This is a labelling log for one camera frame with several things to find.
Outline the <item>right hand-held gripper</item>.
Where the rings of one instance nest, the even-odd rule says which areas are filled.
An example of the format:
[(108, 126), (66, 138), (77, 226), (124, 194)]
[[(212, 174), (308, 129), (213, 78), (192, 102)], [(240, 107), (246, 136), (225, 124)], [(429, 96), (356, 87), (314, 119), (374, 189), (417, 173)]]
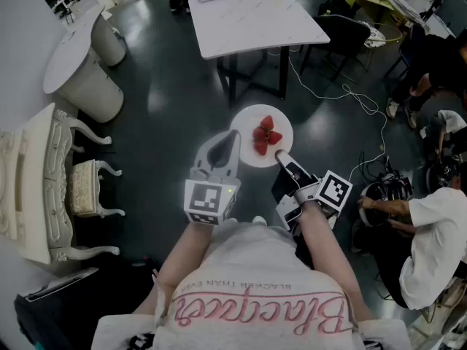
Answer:
[(344, 208), (352, 184), (332, 171), (319, 178), (309, 175), (286, 151), (279, 149), (275, 158), (282, 169), (271, 189), (277, 202), (276, 213), (287, 231), (296, 231), (302, 206), (317, 202), (331, 227)]

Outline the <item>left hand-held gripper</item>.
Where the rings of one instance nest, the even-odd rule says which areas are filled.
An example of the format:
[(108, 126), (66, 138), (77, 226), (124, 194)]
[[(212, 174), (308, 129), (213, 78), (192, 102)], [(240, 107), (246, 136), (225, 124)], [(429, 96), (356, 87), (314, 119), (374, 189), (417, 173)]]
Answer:
[(185, 181), (184, 212), (189, 221), (222, 225), (241, 187), (236, 176), (242, 138), (237, 130), (224, 131), (201, 145), (190, 178)]

